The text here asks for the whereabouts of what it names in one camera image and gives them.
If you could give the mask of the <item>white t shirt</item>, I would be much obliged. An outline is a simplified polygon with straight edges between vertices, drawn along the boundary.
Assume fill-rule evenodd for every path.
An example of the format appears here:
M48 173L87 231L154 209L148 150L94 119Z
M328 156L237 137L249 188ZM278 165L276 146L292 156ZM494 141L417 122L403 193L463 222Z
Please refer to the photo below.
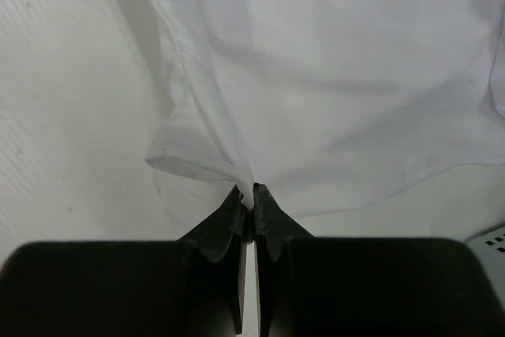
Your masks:
M116 1L160 174L316 215L504 163L504 0Z

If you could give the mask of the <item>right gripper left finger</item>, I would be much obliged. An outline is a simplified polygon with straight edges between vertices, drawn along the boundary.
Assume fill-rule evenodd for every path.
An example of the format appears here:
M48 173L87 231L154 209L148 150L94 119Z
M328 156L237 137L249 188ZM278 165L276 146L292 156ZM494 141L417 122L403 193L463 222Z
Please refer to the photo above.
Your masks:
M245 209L237 189L175 241L32 242L1 270L4 336L236 336Z

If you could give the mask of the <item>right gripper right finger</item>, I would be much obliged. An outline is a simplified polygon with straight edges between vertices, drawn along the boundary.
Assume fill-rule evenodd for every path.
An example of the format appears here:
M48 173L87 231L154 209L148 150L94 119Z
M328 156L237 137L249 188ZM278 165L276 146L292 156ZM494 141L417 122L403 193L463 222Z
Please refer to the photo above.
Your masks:
M253 189L262 336L501 336L471 250L446 238L317 238Z

